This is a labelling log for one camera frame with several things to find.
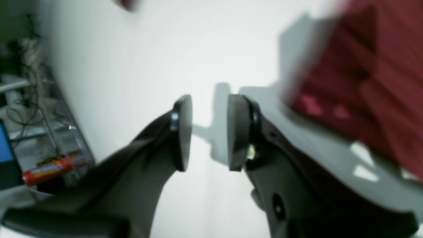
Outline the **black curved left gripper left finger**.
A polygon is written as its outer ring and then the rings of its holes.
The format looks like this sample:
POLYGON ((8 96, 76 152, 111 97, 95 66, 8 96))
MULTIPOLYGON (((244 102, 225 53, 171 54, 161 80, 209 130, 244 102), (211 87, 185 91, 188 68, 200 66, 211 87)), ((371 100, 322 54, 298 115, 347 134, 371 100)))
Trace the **black curved left gripper left finger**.
POLYGON ((188 167, 191 134, 192 98, 184 95, 77 185, 8 209, 2 229, 30 238, 148 238, 166 182, 188 167))

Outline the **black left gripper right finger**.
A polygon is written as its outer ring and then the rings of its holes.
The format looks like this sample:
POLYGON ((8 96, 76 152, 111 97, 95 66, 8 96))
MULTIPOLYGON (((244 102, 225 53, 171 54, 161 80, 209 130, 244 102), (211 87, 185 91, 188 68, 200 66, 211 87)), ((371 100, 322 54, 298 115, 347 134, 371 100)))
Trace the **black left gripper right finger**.
POLYGON ((272 238, 409 238, 413 212, 396 212, 351 190, 295 148, 257 102, 228 95, 228 167, 244 170, 272 238))

